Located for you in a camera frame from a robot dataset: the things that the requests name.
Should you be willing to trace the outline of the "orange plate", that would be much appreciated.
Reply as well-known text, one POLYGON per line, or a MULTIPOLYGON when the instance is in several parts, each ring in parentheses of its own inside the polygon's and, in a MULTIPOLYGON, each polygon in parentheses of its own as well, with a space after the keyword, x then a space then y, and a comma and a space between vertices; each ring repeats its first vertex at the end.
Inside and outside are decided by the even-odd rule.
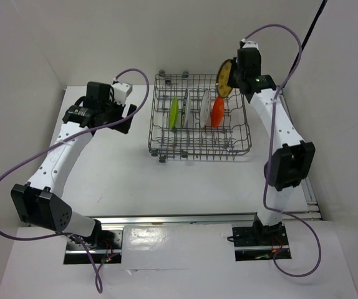
POLYGON ((212 113, 211 113, 211 126, 213 128, 219 127, 225 113, 225 101, 221 97, 217 97, 212 113))

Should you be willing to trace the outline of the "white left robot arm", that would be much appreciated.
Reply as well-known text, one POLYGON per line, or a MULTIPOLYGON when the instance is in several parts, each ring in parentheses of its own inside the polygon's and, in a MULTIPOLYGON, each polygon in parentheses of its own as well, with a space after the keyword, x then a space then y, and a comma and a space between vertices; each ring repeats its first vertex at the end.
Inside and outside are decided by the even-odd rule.
POLYGON ((112 129, 128 133, 131 120, 122 116, 132 85, 89 82, 86 94, 64 114, 55 149, 48 152, 38 170, 24 185, 15 184, 11 197, 20 220, 57 233, 80 237, 88 248, 98 247, 111 235, 102 230, 100 221, 72 210, 62 200, 64 186, 82 150, 94 134, 90 129, 109 124, 112 129))

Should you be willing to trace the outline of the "yellow brown patterned plate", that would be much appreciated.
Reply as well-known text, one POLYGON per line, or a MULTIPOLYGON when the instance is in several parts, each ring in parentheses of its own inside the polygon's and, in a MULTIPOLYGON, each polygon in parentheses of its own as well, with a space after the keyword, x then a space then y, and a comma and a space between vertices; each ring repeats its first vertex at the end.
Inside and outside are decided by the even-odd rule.
POLYGON ((234 88, 237 88, 235 72, 236 57, 226 59, 216 75, 216 92, 220 98, 227 98, 234 88))

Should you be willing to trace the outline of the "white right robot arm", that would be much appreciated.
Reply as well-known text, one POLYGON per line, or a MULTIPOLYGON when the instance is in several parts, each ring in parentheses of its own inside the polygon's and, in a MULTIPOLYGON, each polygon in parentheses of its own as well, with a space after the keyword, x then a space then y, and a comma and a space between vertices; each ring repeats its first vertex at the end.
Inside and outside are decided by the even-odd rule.
POLYGON ((263 206, 254 217, 249 236, 235 237, 253 245, 269 245, 284 232, 283 211, 294 188, 308 175, 316 152, 314 144, 295 129, 279 99, 279 86, 270 75, 261 73, 261 62, 258 44, 241 40, 228 79, 228 85, 237 88, 255 109, 269 134, 263 206))

